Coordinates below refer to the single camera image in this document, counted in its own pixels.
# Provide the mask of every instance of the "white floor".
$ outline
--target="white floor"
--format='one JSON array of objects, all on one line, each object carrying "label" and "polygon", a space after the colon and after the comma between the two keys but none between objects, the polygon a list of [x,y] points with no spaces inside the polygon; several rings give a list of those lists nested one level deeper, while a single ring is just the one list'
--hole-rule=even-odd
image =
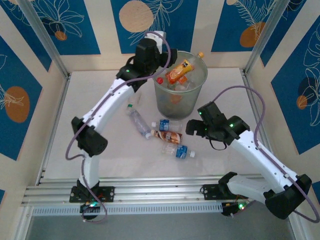
[{"label": "white floor", "polygon": [[[104,95],[111,86],[117,71],[78,71],[73,72],[64,101],[58,128],[55,134],[50,157],[45,169],[44,178],[74,179],[80,175],[81,160],[67,161],[65,152],[73,131],[71,120],[82,117]],[[210,102],[223,89],[243,85],[238,68],[211,68],[208,78],[202,87],[193,113],[182,121],[183,134],[188,120],[198,119],[196,109]],[[151,125],[152,121],[161,118],[156,105],[154,83],[151,79],[140,90],[141,100],[137,110]],[[216,101],[227,118],[233,115],[241,117],[252,130],[256,122],[244,89],[232,89]],[[208,142],[199,136],[184,134],[182,144],[196,152],[195,158],[178,159],[163,155],[163,142],[152,138],[146,140],[135,129],[125,115],[127,103],[109,120],[103,136],[108,140],[106,150],[100,155],[100,177],[192,177],[207,175],[223,175],[229,171],[240,174],[257,174],[235,150],[228,147],[224,151],[213,150]],[[214,143],[217,148],[223,147]],[[72,146],[71,155],[79,153],[76,143]]]}]

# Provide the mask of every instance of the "clear plastic bin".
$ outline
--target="clear plastic bin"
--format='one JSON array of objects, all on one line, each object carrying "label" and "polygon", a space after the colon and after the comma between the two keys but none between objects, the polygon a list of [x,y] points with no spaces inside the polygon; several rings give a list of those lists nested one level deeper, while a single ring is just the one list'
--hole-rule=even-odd
[{"label": "clear plastic bin", "polygon": [[[184,59],[190,59],[192,56],[192,53],[178,51],[175,64],[168,68],[166,72],[171,71]],[[153,79],[156,105],[159,112],[164,117],[172,120],[181,120],[188,117],[194,110],[201,87],[208,76],[208,68],[204,61],[200,57],[197,57],[196,59],[194,70],[185,75],[188,78],[188,81],[191,82],[191,88],[188,88],[186,91],[176,91],[166,88],[167,81],[165,73],[158,76],[163,78],[163,84],[160,85],[157,83],[156,78]]]}]

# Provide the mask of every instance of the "ventilation grille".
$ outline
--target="ventilation grille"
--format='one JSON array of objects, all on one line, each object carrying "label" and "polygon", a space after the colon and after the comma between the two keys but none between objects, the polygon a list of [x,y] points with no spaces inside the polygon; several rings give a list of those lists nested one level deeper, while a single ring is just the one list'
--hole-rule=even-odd
[{"label": "ventilation grille", "polygon": [[[190,214],[190,213],[222,213],[221,203],[184,203],[184,204],[135,204],[135,205],[108,205],[109,215],[134,214]],[[85,215],[100,215],[104,211],[97,209]],[[33,216],[78,216],[80,206],[52,206],[35,207]]]}]

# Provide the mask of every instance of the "red bottle cap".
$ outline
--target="red bottle cap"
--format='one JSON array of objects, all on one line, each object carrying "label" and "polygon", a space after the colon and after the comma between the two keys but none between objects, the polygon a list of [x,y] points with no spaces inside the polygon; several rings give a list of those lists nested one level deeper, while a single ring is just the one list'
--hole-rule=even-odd
[{"label": "red bottle cap", "polygon": [[158,77],[158,78],[156,79],[156,82],[157,82],[158,84],[162,84],[162,83],[164,82],[164,79],[163,79],[162,77]]}]

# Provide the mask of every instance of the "blue bottle label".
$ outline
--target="blue bottle label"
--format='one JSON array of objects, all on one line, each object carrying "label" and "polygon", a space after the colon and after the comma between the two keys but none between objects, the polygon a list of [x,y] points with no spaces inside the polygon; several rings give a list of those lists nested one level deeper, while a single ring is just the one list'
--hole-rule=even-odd
[{"label": "blue bottle label", "polygon": [[168,119],[161,119],[159,121],[159,130],[160,131],[169,131],[169,120]]},{"label": "blue bottle label", "polygon": [[175,156],[179,159],[185,159],[187,156],[187,150],[187,146],[178,144]]}]

